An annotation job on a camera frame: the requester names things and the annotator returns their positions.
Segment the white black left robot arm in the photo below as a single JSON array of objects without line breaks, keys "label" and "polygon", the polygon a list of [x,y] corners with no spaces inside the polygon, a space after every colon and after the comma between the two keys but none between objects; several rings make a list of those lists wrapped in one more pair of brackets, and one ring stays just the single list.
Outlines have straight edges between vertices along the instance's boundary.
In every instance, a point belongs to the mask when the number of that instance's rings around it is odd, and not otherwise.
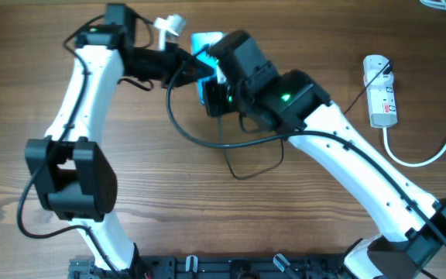
[{"label": "white black left robot arm", "polygon": [[178,14],[146,20],[159,31],[157,50],[135,45],[142,16],[124,4],[70,34],[63,48],[74,56],[74,69],[56,118],[40,139],[26,144],[25,159],[42,207],[77,230],[94,259],[83,275],[98,278],[148,278],[150,271],[115,214],[118,181],[101,150],[108,108],[116,87],[128,82],[149,91],[153,82],[180,87],[213,70],[177,44],[185,27]]}]

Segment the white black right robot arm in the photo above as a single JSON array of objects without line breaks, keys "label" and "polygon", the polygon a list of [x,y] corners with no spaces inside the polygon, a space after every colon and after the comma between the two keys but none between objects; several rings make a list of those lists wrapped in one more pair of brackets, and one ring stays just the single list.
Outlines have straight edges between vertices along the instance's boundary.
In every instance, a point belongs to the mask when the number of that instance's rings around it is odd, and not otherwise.
[{"label": "white black right robot arm", "polygon": [[378,228],[344,256],[355,278],[414,278],[446,247],[446,198],[400,173],[303,71],[280,74],[245,31],[209,39],[217,75],[204,88],[212,117],[237,113],[260,132],[284,136],[316,160],[368,212]]}]

